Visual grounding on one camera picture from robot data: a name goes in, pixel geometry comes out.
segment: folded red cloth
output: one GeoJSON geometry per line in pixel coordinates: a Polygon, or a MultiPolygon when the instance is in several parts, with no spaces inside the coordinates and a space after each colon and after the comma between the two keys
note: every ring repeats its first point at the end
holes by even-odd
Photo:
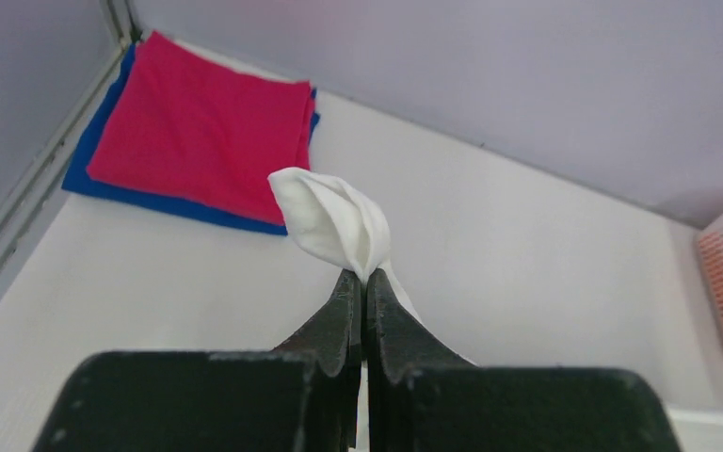
{"type": "Polygon", "coordinates": [[[237,73],[153,33],[137,47],[88,175],[283,224],[267,176],[309,168],[311,91],[237,73]]]}

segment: blue cloth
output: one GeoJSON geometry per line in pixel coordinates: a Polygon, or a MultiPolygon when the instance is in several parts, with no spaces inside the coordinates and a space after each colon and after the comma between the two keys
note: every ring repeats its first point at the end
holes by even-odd
{"type": "MultiPolygon", "coordinates": [[[[109,115],[112,114],[112,110],[115,109],[115,105],[123,93],[123,89],[126,88],[126,82],[129,79],[129,73],[134,62],[135,46],[132,45],[129,47],[120,64],[120,76],[112,86],[109,87],[104,100],[95,112],[95,116],[92,117],[92,121],[90,121],[82,136],[79,138],[79,143],[73,152],[71,165],[68,167],[68,172],[62,181],[62,188],[73,193],[104,200],[125,202],[157,212],[192,218],[219,226],[227,226],[257,233],[286,235],[286,227],[284,226],[265,223],[257,219],[239,217],[197,202],[172,198],[170,196],[142,193],[118,186],[111,186],[89,178],[86,171],[87,165],[95,154],[96,148],[98,148],[98,142],[101,140],[101,135],[104,133],[104,128],[106,127],[106,120],[109,119],[109,115]]],[[[315,95],[316,90],[313,90],[312,97],[315,95]]],[[[314,132],[314,127],[319,121],[320,116],[314,113],[309,135],[310,139],[314,132]]]]}

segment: white towel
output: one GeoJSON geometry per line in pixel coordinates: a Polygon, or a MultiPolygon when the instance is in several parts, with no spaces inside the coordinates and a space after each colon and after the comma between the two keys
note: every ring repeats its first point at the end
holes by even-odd
{"type": "Polygon", "coordinates": [[[355,272],[362,284],[381,268],[401,306],[422,323],[392,271],[389,224],[378,204],[338,177],[301,168],[281,169],[268,180],[299,247],[355,272]]]}

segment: gray wall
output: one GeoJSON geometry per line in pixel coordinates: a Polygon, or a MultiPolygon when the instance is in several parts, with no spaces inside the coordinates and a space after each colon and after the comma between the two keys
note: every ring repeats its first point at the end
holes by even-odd
{"type": "Polygon", "coordinates": [[[723,209],[723,1],[137,0],[141,22],[675,218],[723,209]]]}
{"type": "Polygon", "coordinates": [[[116,47],[97,1],[0,0],[0,205],[116,47]]]}

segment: folded towel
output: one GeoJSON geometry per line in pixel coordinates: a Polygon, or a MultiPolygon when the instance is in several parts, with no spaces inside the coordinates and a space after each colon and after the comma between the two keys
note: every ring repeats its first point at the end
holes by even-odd
{"type": "Polygon", "coordinates": [[[309,167],[311,92],[308,82],[237,73],[153,33],[137,47],[88,174],[282,225],[266,180],[309,167]]]}
{"type": "MultiPolygon", "coordinates": [[[[79,138],[76,149],[73,152],[71,165],[68,172],[65,173],[65,179],[62,181],[62,188],[74,193],[91,196],[94,198],[111,200],[117,202],[125,202],[135,206],[150,209],[156,212],[171,214],[179,217],[192,218],[198,221],[216,224],[218,226],[226,226],[245,231],[253,231],[265,234],[286,235],[284,226],[274,225],[259,221],[256,219],[243,218],[222,210],[207,207],[198,202],[191,202],[183,199],[172,198],[169,196],[154,195],[151,193],[142,193],[118,186],[111,186],[102,182],[90,179],[86,172],[86,167],[90,159],[95,153],[104,127],[112,110],[118,103],[129,73],[135,62],[135,47],[129,47],[123,61],[120,64],[120,75],[118,79],[109,87],[104,100],[95,112],[87,128],[79,138]]],[[[314,113],[312,116],[311,131],[320,121],[320,116],[314,113]]]]}
{"type": "Polygon", "coordinates": [[[295,243],[312,256],[352,270],[367,284],[376,268],[387,274],[397,300],[420,316],[394,276],[389,224],[378,204],[344,180],[300,168],[270,174],[270,185],[295,243]]]}

